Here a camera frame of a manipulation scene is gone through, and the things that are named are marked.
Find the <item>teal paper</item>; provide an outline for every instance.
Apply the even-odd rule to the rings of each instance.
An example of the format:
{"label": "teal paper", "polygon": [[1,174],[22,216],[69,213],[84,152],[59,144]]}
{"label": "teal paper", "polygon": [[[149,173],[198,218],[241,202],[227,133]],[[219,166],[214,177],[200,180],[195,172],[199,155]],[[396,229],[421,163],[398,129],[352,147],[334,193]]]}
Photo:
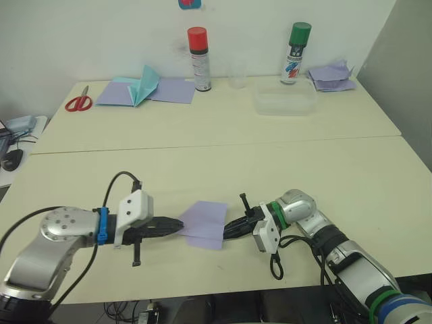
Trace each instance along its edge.
{"label": "teal paper", "polygon": [[142,70],[141,79],[123,78],[119,76],[114,78],[113,82],[130,83],[128,90],[134,107],[136,107],[156,90],[159,83],[159,75],[154,69],[145,65]]}

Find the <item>table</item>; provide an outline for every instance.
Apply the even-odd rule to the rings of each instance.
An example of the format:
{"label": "table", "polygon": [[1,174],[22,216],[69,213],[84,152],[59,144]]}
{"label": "table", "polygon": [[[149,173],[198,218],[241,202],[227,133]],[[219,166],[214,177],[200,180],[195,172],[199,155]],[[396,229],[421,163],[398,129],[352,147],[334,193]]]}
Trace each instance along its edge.
{"label": "table", "polygon": [[[255,206],[298,188],[395,276],[432,272],[426,244],[432,228],[432,177],[399,136],[32,155],[0,204],[0,232],[42,207],[101,206],[109,181],[120,170],[143,181],[155,199],[156,216],[178,217],[197,200],[212,200],[228,203],[228,222],[243,215],[242,192]],[[113,212],[129,190],[127,177],[114,185],[108,202]],[[36,235],[39,221],[27,221],[7,241],[0,276]],[[298,230],[292,226],[285,233]],[[319,268],[301,242],[281,251],[286,270],[281,281],[272,278],[269,255],[258,251],[252,236],[224,242],[220,251],[193,248],[183,237],[169,236],[144,240],[141,251],[142,265],[132,268],[132,246],[102,246],[92,269],[65,302],[319,284]],[[91,252],[77,252],[57,296],[76,279]]]}
{"label": "table", "polygon": [[[279,82],[278,78],[269,78]],[[34,153],[216,146],[397,136],[400,131],[355,79],[353,91],[318,94],[308,117],[262,116],[254,110],[253,86],[230,88],[212,79],[209,92],[195,92],[191,105],[146,101],[138,108],[92,107],[69,113],[64,105],[89,85],[95,101],[108,82],[79,82],[61,104]]]}
{"label": "table", "polygon": [[[45,126],[47,125],[47,122],[48,122],[48,118],[46,118],[45,116],[36,117],[36,125],[34,126],[34,129],[30,133],[30,135],[39,138],[42,135],[42,132]],[[33,137],[23,138],[23,140],[37,141],[37,139]],[[29,143],[29,142],[20,142],[18,145],[19,145],[19,149],[23,150],[21,163],[13,171],[5,171],[3,168],[0,168],[0,188],[8,187],[14,182],[16,175],[21,171],[24,162],[27,160],[28,156],[31,154],[34,147],[34,143]],[[15,144],[11,145],[8,148],[7,152],[16,150],[16,148],[17,146]]]}

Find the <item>light blue folded paper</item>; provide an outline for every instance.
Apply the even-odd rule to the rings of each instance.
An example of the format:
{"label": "light blue folded paper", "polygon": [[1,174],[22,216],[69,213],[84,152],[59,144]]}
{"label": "light blue folded paper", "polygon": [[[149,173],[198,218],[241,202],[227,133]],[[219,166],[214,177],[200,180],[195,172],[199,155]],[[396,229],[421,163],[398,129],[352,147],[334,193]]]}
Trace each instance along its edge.
{"label": "light blue folded paper", "polygon": [[137,107],[145,98],[155,91],[159,83],[159,75],[149,67],[144,66],[141,79],[114,78],[105,87],[96,100],[95,105],[117,105]]}

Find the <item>white wall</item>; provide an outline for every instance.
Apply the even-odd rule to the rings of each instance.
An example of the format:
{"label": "white wall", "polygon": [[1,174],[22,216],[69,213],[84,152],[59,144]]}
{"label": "white wall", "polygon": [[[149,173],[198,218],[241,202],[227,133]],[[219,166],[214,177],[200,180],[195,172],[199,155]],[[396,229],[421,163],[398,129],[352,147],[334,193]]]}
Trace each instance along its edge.
{"label": "white wall", "polygon": [[395,0],[0,0],[0,117],[51,116],[79,80],[191,76],[186,29],[209,31],[211,73],[231,53],[250,75],[278,74],[295,21],[313,26],[304,66],[345,57],[360,68]]}
{"label": "white wall", "polygon": [[432,170],[432,1],[398,0],[358,79]]}

